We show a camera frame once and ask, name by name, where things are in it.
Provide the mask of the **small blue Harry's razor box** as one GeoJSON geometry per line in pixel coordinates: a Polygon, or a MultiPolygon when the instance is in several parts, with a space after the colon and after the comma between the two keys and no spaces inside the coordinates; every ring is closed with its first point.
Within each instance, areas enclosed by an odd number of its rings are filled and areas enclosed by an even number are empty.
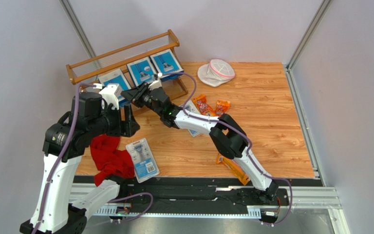
{"type": "Polygon", "coordinates": [[[104,86],[108,86],[109,84],[117,85],[122,91],[131,89],[127,78],[120,68],[99,75],[98,80],[104,86]]]}

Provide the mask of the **large blue Harry's razor box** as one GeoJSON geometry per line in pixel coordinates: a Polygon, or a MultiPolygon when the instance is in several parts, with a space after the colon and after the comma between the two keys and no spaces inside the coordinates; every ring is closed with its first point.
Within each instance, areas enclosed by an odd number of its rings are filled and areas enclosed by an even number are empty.
{"type": "Polygon", "coordinates": [[[151,84],[156,80],[157,72],[149,57],[128,63],[127,69],[135,87],[143,82],[151,84]]]}

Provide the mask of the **Gillette razor blister pack front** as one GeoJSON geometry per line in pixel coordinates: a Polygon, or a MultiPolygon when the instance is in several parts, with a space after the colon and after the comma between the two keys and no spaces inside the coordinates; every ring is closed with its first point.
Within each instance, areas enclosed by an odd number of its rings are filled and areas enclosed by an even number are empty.
{"type": "Polygon", "coordinates": [[[143,183],[160,174],[158,165],[145,138],[127,144],[125,147],[131,156],[138,183],[143,183]]]}

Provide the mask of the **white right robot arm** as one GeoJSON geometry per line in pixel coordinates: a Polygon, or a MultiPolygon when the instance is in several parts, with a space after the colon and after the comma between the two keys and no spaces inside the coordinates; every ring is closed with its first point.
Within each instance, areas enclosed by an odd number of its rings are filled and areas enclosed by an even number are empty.
{"type": "Polygon", "coordinates": [[[137,107],[145,106],[154,111],[170,128],[208,135],[219,154],[238,164],[255,189],[269,200],[276,198],[278,184],[256,159],[251,151],[250,139],[230,115],[208,117],[189,112],[172,103],[162,87],[151,89],[147,83],[123,91],[121,95],[137,107]]]}

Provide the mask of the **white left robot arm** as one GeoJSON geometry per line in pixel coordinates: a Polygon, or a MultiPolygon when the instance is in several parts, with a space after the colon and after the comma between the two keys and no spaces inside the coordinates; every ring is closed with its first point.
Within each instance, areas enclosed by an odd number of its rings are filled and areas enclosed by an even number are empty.
{"type": "Polygon", "coordinates": [[[116,198],[122,177],[102,182],[81,201],[69,202],[76,170],[93,138],[133,136],[140,126],[132,108],[107,100],[98,93],[80,93],[71,110],[45,133],[44,174],[33,216],[19,228],[22,234],[80,234],[89,218],[106,202],[116,198]]]}

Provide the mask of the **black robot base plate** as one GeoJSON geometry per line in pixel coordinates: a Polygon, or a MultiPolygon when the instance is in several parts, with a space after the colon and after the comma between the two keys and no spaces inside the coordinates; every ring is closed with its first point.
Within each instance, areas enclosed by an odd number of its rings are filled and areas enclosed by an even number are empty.
{"type": "Polygon", "coordinates": [[[97,215],[119,216],[129,211],[147,215],[244,217],[260,216],[261,211],[286,213],[292,203],[283,182],[274,200],[267,199],[252,183],[243,186],[234,178],[153,177],[143,183],[124,182],[118,197],[137,195],[121,202],[101,206],[97,215]]]}

